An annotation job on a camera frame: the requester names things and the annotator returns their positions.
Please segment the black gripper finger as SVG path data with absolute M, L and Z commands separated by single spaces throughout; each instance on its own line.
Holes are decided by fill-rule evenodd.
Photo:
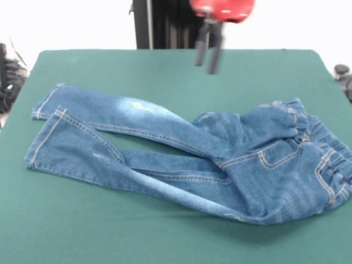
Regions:
M 199 34 L 195 42 L 195 48 L 196 48 L 195 65 L 197 67 L 203 65 L 205 52 L 208 48 L 209 34 L 210 34 L 210 25 L 209 23 L 204 23 L 199 30 Z
M 218 22 L 212 26 L 212 33 L 215 39 L 215 46 L 213 48 L 210 66 L 208 69 L 209 74 L 215 74 L 217 71 L 218 62 L 219 62 L 219 58 L 222 50 L 222 41 L 223 41 L 222 28 L 223 28 L 222 22 Z

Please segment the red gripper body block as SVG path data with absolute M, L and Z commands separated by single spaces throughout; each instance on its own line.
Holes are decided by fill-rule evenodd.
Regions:
M 190 0 L 189 3 L 198 17 L 238 24 L 251 14 L 255 0 Z

